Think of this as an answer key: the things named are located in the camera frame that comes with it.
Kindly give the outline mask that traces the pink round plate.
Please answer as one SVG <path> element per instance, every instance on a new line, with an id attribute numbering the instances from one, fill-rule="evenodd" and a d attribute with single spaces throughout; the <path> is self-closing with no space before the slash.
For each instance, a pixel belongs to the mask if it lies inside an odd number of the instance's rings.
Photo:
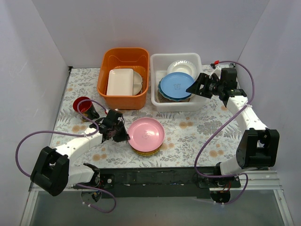
<path id="1" fill-rule="evenodd" d="M 158 149 L 164 142 L 165 130 L 156 119 L 145 117 L 135 120 L 128 128 L 128 141 L 135 150 L 147 153 Z"/>

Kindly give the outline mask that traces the white plate with blue rim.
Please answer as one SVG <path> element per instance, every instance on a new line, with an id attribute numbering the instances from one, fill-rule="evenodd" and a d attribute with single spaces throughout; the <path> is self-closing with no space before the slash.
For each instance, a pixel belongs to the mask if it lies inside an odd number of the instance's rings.
<path id="1" fill-rule="evenodd" d="M 197 69 L 195 65 L 187 60 L 178 60 L 172 62 L 167 68 L 167 74 L 175 73 L 175 72 L 186 73 L 193 78 L 195 78 L 197 75 Z"/>

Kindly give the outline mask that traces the blue round plate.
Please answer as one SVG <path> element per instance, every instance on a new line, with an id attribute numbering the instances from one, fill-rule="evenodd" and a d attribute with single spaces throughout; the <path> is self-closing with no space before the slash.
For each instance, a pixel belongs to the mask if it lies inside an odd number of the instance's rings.
<path id="1" fill-rule="evenodd" d="M 158 86 L 164 95 L 172 99 L 182 99 L 191 95 L 186 89 L 193 83 L 194 79 L 190 75 L 182 72 L 174 72 L 162 78 Z"/>

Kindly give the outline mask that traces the yellow woven plate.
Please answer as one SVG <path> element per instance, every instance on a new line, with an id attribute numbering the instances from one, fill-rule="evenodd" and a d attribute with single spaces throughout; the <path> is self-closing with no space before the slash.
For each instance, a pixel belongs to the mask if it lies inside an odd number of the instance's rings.
<path id="1" fill-rule="evenodd" d="M 136 150 L 134 148 L 132 148 L 132 149 L 138 155 L 141 155 L 141 156 L 151 156 L 151 155 L 156 154 L 161 149 L 161 146 L 159 146 L 157 149 L 154 149 L 152 151 L 147 151 L 147 152 L 138 151 L 138 150 Z"/>

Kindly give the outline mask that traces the teal scalloped plate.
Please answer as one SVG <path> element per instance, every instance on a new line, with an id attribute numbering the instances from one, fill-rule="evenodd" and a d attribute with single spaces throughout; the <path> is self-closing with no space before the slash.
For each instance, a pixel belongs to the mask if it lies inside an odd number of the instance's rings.
<path id="1" fill-rule="evenodd" d="M 170 100 L 184 100 L 192 96 L 186 92 L 189 84 L 191 83 L 161 80 L 158 84 L 158 91 Z"/>

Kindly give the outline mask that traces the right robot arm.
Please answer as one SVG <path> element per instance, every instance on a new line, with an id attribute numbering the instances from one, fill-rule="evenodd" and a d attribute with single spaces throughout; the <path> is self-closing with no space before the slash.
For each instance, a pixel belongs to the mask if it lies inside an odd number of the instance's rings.
<path id="1" fill-rule="evenodd" d="M 186 90 L 206 98 L 218 96 L 243 132 L 235 156 L 216 164 L 212 175 L 208 175 L 218 187 L 226 186 L 230 177 L 247 170 L 273 167 L 277 159 L 279 132 L 262 123 L 250 106 L 247 94 L 237 88 L 237 84 L 236 69 L 222 68 L 215 69 L 211 75 L 200 73 Z"/>

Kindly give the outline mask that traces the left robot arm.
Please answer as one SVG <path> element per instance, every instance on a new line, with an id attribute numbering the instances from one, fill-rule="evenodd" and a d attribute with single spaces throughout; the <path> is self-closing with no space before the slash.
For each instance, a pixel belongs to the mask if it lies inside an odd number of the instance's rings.
<path id="1" fill-rule="evenodd" d="M 30 175 L 31 181 L 52 196 L 59 195 L 67 186 L 98 187 L 101 173 L 96 166 L 90 163 L 73 166 L 73 163 L 91 148 L 110 139 L 115 142 L 130 139 L 123 114 L 117 110 L 109 110 L 106 117 L 96 120 L 79 137 L 55 148 L 43 148 Z"/>

